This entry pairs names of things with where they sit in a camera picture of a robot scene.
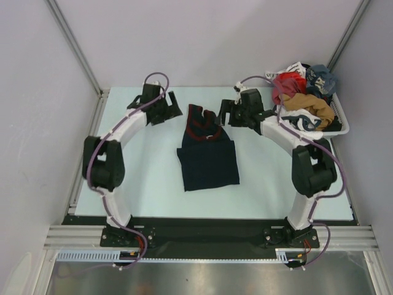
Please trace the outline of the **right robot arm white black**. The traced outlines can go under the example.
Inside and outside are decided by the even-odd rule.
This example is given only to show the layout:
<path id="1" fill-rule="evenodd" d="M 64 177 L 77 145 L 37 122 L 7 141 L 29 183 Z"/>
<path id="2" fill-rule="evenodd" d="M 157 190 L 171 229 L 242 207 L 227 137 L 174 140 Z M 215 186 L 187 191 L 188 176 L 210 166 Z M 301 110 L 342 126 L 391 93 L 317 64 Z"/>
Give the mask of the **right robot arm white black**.
<path id="1" fill-rule="evenodd" d="M 305 229 L 311 227 L 317 200 L 337 180 L 335 161 L 328 141 L 312 132 L 301 132 L 286 123 L 274 110 L 265 110 L 256 88 L 235 86 L 238 97 L 222 100 L 216 124 L 224 126 L 226 117 L 232 127 L 247 127 L 275 142 L 292 157 L 291 178 L 297 191 L 294 204 L 286 217 L 290 227 L 283 239 L 289 246 L 305 240 Z"/>

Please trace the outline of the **navy tank top red trim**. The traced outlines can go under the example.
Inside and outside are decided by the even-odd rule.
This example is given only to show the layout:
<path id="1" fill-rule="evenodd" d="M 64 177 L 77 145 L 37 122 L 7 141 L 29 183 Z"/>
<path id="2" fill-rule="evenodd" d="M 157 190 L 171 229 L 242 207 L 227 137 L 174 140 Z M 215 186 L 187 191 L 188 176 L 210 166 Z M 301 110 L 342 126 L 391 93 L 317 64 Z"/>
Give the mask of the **navy tank top red trim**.
<path id="1" fill-rule="evenodd" d="M 177 158 L 186 192 L 239 185 L 235 142 L 215 123 L 216 114 L 189 104 Z"/>

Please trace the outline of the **white tank top navy trim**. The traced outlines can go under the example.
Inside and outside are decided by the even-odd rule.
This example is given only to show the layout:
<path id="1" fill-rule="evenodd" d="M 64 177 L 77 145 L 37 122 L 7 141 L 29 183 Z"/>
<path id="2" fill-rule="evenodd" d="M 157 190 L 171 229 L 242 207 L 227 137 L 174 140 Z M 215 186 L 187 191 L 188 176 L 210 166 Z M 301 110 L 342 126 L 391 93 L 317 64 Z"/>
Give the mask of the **white tank top navy trim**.
<path id="1" fill-rule="evenodd" d="M 305 109 L 288 111 L 284 106 L 275 106 L 273 111 L 280 116 L 280 121 L 291 130 L 296 131 L 304 137 L 312 138 L 313 140 L 322 138 L 323 133 L 317 131 L 322 120 L 312 115 L 309 111 Z"/>

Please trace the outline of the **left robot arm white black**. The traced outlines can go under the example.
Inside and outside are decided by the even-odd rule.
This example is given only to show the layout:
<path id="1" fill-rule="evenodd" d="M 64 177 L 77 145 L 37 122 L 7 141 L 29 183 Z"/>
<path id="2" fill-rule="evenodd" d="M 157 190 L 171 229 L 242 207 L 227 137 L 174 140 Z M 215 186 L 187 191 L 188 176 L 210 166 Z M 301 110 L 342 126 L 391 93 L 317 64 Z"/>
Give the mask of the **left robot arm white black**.
<path id="1" fill-rule="evenodd" d="M 173 91 L 159 82 L 145 83 L 142 93 L 127 106 L 125 115 L 106 134 L 88 136 L 84 140 L 82 177 L 89 189 L 98 194 L 106 212 L 106 222 L 116 227 L 114 238 L 124 246 L 136 238 L 128 226 L 130 210 L 120 193 L 125 179 L 123 148 L 137 132 L 181 116 L 182 111 Z"/>

